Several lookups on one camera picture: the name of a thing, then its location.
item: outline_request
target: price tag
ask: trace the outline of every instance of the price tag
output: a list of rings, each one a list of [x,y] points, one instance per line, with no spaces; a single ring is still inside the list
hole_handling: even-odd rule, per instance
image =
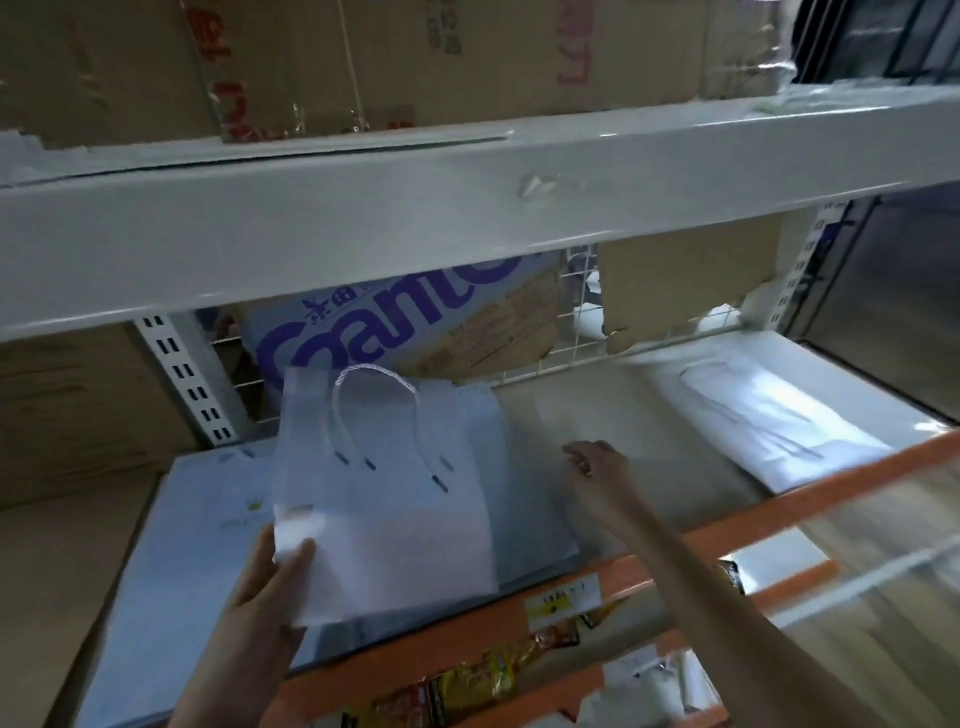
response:
[[[594,572],[549,592],[531,596],[524,600],[523,606],[530,631],[539,632],[558,621],[595,609],[602,603],[600,576]]]

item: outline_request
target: cardboard box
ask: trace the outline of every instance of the cardboard box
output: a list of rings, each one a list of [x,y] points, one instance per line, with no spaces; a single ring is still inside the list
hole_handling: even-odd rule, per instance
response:
[[[776,92],[755,0],[188,0],[234,140]]]
[[[4,3],[0,80],[0,128],[50,147],[218,133],[175,0]]]
[[[600,245],[608,353],[658,341],[772,279],[782,223],[764,215]]]
[[[232,141],[774,93],[779,2],[37,0],[0,9],[0,129]]]
[[[71,724],[47,716],[108,602],[155,486],[152,477],[134,476],[123,487],[0,511],[0,705],[6,725]]]
[[[136,335],[110,326],[0,346],[0,508],[153,482],[197,449]]]
[[[274,401],[290,366],[471,379],[553,348],[559,273],[558,254],[527,255],[242,303],[234,316]]]

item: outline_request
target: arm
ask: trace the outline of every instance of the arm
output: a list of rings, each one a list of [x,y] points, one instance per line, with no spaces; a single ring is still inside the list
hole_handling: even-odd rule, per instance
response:
[[[654,514],[636,491],[627,458],[602,441],[564,451],[580,501],[653,575],[737,726],[886,726]]]
[[[260,725],[303,640],[290,624],[315,550],[305,541],[278,567],[273,526],[260,533],[168,728]]]

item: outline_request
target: white paper bag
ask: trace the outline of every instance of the white paper bag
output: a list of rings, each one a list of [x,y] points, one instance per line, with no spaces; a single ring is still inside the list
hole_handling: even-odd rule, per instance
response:
[[[453,386],[413,380],[415,397],[360,370],[334,397],[337,374],[291,369],[284,383],[277,557],[307,538],[318,547],[297,624],[496,593],[490,519]]]

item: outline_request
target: white rope handle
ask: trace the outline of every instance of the white rope handle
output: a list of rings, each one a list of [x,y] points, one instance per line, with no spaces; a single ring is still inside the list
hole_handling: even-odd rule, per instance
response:
[[[426,448],[423,446],[423,439],[420,435],[420,407],[422,405],[422,402],[420,400],[420,392],[417,391],[417,387],[415,387],[413,384],[407,381],[403,376],[397,374],[396,372],[391,372],[389,369],[385,369],[384,367],[377,366],[376,364],[353,364],[351,366],[348,366],[346,369],[344,369],[340,373],[340,375],[337,377],[337,380],[333,383],[333,403],[330,409],[333,410],[333,419],[336,422],[337,427],[344,434],[344,437],[347,439],[347,442],[350,445],[350,447],[357,454],[357,456],[364,461],[364,464],[368,468],[374,471],[376,470],[376,466],[371,461],[371,459],[366,455],[364,455],[363,451],[359,447],[357,447],[356,440],[353,439],[353,434],[350,432],[349,427],[347,427],[347,423],[344,422],[343,414],[340,412],[340,391],[343,388],[344,382],[347,380],[347,376],[351,372],[356,372],[361,369],[366,369],[371,372],[377,372],[378,374],[388,376],[389,378],[399,383],[404,389],[408,390],[414,396],[415,409],[414,409],[413,428],[414,428],[414,444],[417,446],[417,454],[420,456],[420,460],[423,461],[423,465],[430,472],[430,478],[433,480],[433,482],[436,483],[440,487],[440,489],[444,491],[444,493],[449,493],[450,491],[444,485],[444,482],[440,480],[440,477],[437,475],[437,473],[433,470],[433,468],[430,467],[430,461],[427,459],[427,456],[426,456]],[[341,458],[341,460],[345,460],[344,456],[341,453],[337,452],[336,454],[338,455],[338,457]],[[449,461],[442,455],[440,457],[440,461],[449,470],[453,471],[453,466],[450,465]]]

